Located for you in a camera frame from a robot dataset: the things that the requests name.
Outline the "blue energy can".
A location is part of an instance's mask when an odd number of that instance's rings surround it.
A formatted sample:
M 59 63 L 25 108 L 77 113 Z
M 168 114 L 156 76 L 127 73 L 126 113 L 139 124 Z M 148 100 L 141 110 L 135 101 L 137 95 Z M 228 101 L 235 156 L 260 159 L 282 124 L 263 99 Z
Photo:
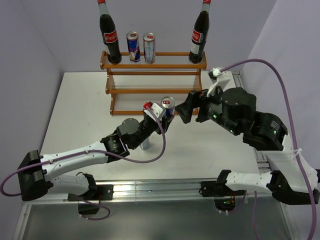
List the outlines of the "blue energy can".
M 139 35 L 135 31 L 130 31 L 126 34 L 126 42 L 128 47 L 129 59 L 132 62 L 139 62 L 141 59 Z

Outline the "silver energy can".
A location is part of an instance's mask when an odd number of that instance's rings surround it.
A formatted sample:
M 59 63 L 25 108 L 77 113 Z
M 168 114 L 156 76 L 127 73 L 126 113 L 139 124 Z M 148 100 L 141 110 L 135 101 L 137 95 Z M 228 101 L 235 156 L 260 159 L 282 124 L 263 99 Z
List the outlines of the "silver energy can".
M 148 32 L 143 35 L 144 59 L 147 64 L 153 64 L 156 56 L 156 37 Z
M 150 148 L 150 138 L 148 137 L 147 139 L 145 139 L 141 144 L 140 144 L 140 148 L 142 150 L 148 150 Z

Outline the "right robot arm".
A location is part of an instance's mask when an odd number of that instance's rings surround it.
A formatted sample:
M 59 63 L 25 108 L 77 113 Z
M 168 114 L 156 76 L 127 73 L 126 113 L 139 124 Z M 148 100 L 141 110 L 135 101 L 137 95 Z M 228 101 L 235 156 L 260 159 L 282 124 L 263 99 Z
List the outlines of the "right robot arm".
M 198 123 L 212 120 L 234 136 L 242 135 L 242 141 L 265 154 L 276 167 L 266 173 L 240 173 L 224 169 L 212 184 L 202 184 L 203 196 L 225 197 L 233 193 L 256 191 L 270 193 L 277 201 L 288 205 L 309 205 L 310 197 L 317 204 L 320 192 L 320 171 L 300 161 L 307 178 L 303 177 L 287 127 L 272 113 L 256 110 L 257 98 L 241 87 L 223 91 L 217 87 L 214 93 L 208 89 L 189 92 L 186 100 L 175 107 L 187 124 L 193 110 L 198 109 Z

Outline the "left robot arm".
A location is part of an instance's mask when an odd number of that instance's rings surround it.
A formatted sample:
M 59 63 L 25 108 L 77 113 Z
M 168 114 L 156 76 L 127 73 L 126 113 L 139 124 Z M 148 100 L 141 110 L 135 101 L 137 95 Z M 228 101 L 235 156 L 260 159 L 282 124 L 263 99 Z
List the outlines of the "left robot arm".
M 37 200 L 48 192 L 73 194 L 84 200 L 95 198 L 98 187 L 91 174 L 71 176 L 68 173 L 118 160 L 130 161 L 131 150 L 153 133 L 164 136 L 173 119 L 172 116 L 153 118 L 148 115 L 144 115 L 142 121 L 127 118 L 112 134 L 88 146 L 56 154 L 28 152 L 17 169 L 22 200 Z

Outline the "cola glass bottle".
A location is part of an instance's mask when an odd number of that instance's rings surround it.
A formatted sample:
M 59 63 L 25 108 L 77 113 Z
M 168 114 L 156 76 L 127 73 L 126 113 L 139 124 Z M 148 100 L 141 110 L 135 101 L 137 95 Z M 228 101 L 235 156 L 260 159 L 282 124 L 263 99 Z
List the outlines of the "cola glass bottle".
M 198 64 L 203 59 L 203 52 L 207 42 L 208 32 L 210 28 L 210 0 L 204 0 L 202 2 L 201 11 L 195 21 L 192 37 L 191 47 L 188 55 L 188 59 L 193 64 Z
M 122 61 L 119 39 L 115 23 L 110 15 L 105 0 L 98 0 L 99 28 L 105 45 L 108 61 L 111 64 L 119 64 Z

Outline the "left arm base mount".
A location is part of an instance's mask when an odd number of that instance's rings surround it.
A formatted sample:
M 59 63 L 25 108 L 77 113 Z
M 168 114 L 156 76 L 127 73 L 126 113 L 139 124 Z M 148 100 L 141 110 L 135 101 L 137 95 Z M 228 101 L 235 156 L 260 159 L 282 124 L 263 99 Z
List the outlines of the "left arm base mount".
M 82 195 L 69 193 L 68 202 L 78 202 L 78 213 L 81 216 L 92 218 L 101 208 L 102 201 L 110 201 L 113 198 L 114 186 L 112 184 L 97 185 L 96 189 L 89 190 Z

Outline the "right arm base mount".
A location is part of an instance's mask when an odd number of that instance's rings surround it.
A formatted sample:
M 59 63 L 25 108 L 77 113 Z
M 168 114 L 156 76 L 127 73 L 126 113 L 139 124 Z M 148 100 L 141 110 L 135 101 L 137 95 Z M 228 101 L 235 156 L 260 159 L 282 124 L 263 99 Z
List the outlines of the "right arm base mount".
M 229 188 L 216 184 L 216 181 L 202 181 L 198 193 L 204 198 L 226 197 L 226 199 L 213 200 L 219 212 L 228 213 L 236 208 L 236 194 Z

